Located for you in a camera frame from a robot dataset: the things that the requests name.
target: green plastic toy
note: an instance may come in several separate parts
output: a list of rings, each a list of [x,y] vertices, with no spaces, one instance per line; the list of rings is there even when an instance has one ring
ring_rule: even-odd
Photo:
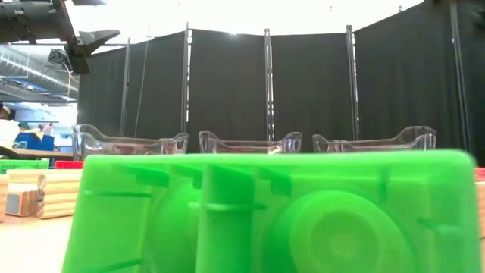
[[[64,273],[477,273],[455,151],[90,156]]]
[[[11,169],[47,169],[49,162],[42,160],[0,160],[0,174]]]

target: black backdrop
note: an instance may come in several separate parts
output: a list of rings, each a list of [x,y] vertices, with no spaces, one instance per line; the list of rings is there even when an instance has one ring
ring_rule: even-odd
[[[183,39],[184,33],[175,33],[149,41],[137,134],[135,124],[146,42],[131,47],[130,88],[127,94],[128,137],[136,135],[158,139],[180,133]]]
[[[192,31],[189,151],[199,131],[222,140],[266,140],[264,37]]]
[[[471,148],[480,166],[485,166],[485,35],[475,32],[471,20],[473,5],[458,9],[465,90],[471,133]]]
[[[360,139],[412,125],[463,147],[449,10],[417,5],[355,32]]]
[[[352,98],[346,34],[272,36],[276,138],[303,133],[352,140]]]
[[[91,124],[103,134],[120,134],[125,49],[93,55],[91,73],[80,79],[77,123]]]

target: wooden block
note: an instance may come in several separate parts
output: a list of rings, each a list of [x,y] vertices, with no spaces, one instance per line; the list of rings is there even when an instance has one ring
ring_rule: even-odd
[[[7,170],[7,174],[10,176],[10,183],[32,183],[37,184],[39,180],[39,176],[43,174],[81,174],[83,170],[48,170],[48,169],[39,169],[39,170],[22,170],[22,169],[15,169],[15,170]]]
[[[485,237],[485,182],[477,182],[478,213],[480,216],[480,235]]]
[[[74,214],[80,174],[45,174],[39,177],[36,216],[48,219]]]
[[[8,175],[0,174],[0,222],[4,221],[7,211],[7,187]]]
[[[8,184],[7,214],[15,216],[34,216],[37,203],[37,185]]]

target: ceiling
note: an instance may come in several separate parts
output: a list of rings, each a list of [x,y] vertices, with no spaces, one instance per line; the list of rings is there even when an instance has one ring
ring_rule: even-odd
[[[348,24],[357,30],[422,2],[422,0],[105,1],[107,5],[96,7],[74,6],[70,0],[67,1],[67,9],[76,32],[109,29],[121,31],[118,37],[108,41],[106,46],[102,46],[95,53],[119,49],[129,38],[131,43],[138,43],[153,36],[182,31],[187,22],[192,28],[261,35],[264,34],[265,28],[270,28],[272,35],[345,32]],[[55,70],[59,77],[64,78],[67,73],[63,67],[52,67],[47,62],[51,49],[63,48],[63,44],[58,39],[38,41],[38,45],[16,42],[11,48],[41,67]],[[12,97],[4,93],[0,95],[0,100],[4,99],[12,99]]]

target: red object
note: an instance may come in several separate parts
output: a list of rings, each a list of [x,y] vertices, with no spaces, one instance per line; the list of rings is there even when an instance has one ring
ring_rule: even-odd
[[[54,164],[56,169],[82,169],[84,162],[60,161],[57,160]]]
[[[485,168],[475,168],[475,181],[485,182]]]

